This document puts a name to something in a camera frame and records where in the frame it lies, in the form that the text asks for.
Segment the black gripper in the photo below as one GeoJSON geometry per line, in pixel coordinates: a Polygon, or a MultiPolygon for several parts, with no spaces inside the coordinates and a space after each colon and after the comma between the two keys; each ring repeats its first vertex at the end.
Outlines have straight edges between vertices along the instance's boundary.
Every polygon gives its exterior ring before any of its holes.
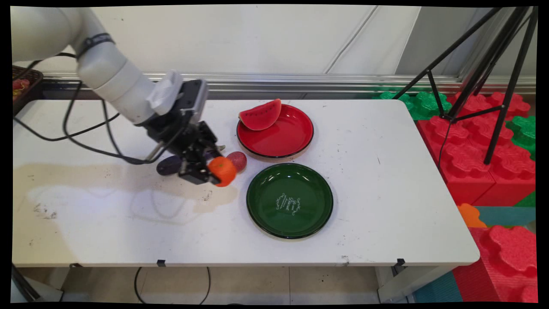
{"type": "Polygon", "coordinates": [[[160,152],[170,152],[181,161],[177,176],[195,185],[220,184],[220,178],[208,168],[208,160],[222,157],[217,137],[205,121],[194,122],[191,111],[175,111],[155,116],[143,123],[147,135],[160,145],[147,163],[157,160],[160,152]]]}

